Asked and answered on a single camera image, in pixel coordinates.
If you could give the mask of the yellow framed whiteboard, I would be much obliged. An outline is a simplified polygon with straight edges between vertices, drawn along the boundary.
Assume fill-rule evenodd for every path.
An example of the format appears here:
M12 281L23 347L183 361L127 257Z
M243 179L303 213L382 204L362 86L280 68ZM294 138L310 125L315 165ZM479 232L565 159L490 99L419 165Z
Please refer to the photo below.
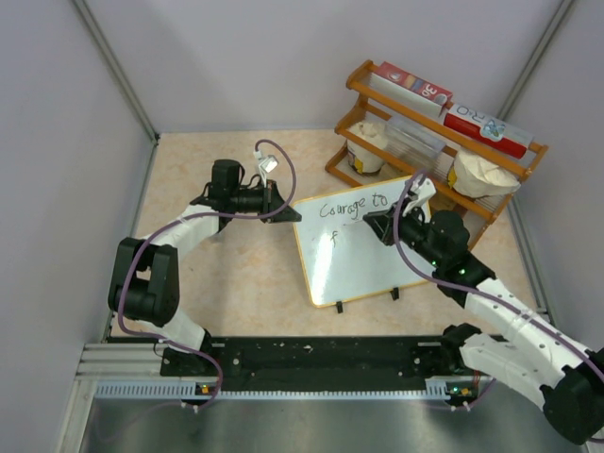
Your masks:
M294 203L302 215L302 221L294 224L294 235L314 307L426 282L368 225L342 227L366 213L392 207L406 181L390 179Z

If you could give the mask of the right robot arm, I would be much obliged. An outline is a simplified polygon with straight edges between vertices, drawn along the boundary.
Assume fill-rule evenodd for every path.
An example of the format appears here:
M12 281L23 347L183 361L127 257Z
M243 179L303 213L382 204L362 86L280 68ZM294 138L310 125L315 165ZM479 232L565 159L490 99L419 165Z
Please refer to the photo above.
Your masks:
M441 210L426 218L418 208L364 215L386 245L407 245L430 264L428 280L465 310L495 327L496 341L474 327L444 335L443 367L472 368L504 383L537 406L564 439L583 445L603 441L603 353L553 327L522 303L468 248L460 215Z

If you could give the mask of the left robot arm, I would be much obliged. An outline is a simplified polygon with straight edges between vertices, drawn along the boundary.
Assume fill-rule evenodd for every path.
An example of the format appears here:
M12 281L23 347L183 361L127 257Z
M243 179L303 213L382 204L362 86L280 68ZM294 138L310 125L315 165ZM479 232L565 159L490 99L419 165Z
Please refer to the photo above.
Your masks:
M109 286L109 308L118 325L138 321L153 337L181 351L181 362L200 375L213 365L209 333L179 306L179 263L198 245L235 218L263 223L295 223L301 214L284 199L268 174L273 155L258 156L257 172L243 183L244 169L233 159L218 159L203 192L171 223L142 239L120 241Z

